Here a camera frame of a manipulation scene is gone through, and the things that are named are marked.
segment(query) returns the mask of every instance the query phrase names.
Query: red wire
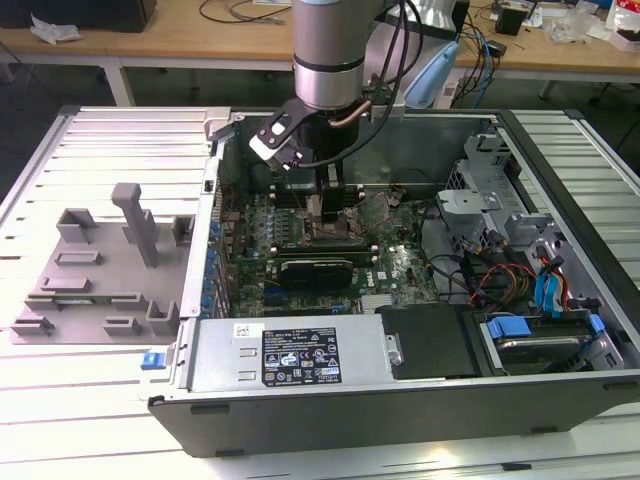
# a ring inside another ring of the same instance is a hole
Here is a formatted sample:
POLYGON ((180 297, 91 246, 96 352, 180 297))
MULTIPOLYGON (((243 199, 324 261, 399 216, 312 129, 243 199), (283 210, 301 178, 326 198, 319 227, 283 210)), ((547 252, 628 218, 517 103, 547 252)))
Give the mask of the red wire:
MULTIPOLYGON (((480 281, 480 287, 482 287, 484 285, 484 283, 489 279, 489 277, 491 276, 491 272, 493 272, 496 268, 509 268, 509 267, 515 267, 515 268, 519 268, 520 270, 524 270, 525 272, 527 272, 528 275, 530 275, 531 277, 535 278, 536 276, 533 274, 533 272, 531 271, 530 268, 525 267, 524 265, 518 265, 517 263, 499 263, 498 265, 494 265, 493 267, 491 267, 487 273, 484 275, 484 277, 482 278, 482 280, 480 281)), ((477 293, 474 293, 473 295, 471 295, 471 298, 469 299, 469 302, 473 302, 473 300, 475 300, 475 298, 478 296, 477 293)))

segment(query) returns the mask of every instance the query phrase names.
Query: blue latch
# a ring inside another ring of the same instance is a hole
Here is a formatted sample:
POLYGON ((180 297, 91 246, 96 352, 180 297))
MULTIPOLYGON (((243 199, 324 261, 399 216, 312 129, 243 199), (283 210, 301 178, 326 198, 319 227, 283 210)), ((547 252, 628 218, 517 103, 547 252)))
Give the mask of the blue latch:
POLYGON ((144 354, 140 368, 142 370, 164 370, 165 353, 147 352, 144 354))
POLYGON ((589 316, 589 322, 591 326, 595 330, 596 334, 600 334, 604 332, 604 322, 600 318, 600 315, 596 315, 595 313, 589 316))
POLYGON ((503 337, 528 337, 531 335, 527 321, 518 315, 495 317, 487 322, 487 327, 494 340, 503 337))

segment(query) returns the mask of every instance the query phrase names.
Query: sticker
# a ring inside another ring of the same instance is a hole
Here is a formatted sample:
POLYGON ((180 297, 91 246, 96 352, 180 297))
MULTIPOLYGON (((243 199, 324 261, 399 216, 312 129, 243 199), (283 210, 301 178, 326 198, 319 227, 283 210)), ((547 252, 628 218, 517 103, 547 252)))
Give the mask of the sticker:
POLYGON ((335 328, 261 330, 261 333, 262 383, 267 387, 342 383, 335 328))
POLYGON ((263 330, 264 323, 234 323, 233 338, 259 338, 263 330))

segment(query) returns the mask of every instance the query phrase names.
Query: white paper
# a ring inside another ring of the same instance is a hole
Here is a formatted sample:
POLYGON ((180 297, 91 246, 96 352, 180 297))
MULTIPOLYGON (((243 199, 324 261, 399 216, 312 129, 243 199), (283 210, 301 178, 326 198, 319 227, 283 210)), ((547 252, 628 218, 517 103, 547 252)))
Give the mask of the white paper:
POLYGON ((31 33, 51 45, 55 45, 57 42, 67 42, 69 40, 82 38, 82 35, 78 32, 78 27, 75 25, 49 24, 38 20, 33 15, 31 15, 31 21, 33 22, 31 33))
POLYGON ((542 9, 543 18, 562 18, 569 11, 568 8, 551 8, 551 7, 538 7, 542 9))
POLYGON ((607 28, 607 24, 600 19, 598 19, 597 22, 594 22, 591 28, 587 31, 587 35, 590 37, 599 38, 606 42, 609 41, 612 33, 613 32, 607 28))

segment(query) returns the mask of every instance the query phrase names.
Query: black box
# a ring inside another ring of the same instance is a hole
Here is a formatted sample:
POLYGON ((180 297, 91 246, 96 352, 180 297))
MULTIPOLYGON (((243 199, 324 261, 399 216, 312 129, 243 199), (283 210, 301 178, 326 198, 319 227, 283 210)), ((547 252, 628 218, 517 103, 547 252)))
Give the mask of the black box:
POLYGON ((31 13, 47 23, 142 32, 156 0, 0 0, 0 27, 28 28, 31 13))
POLYGON ((516 36, 528 14, 527 10, 503 7, 496 22, 496 33, 516 36))

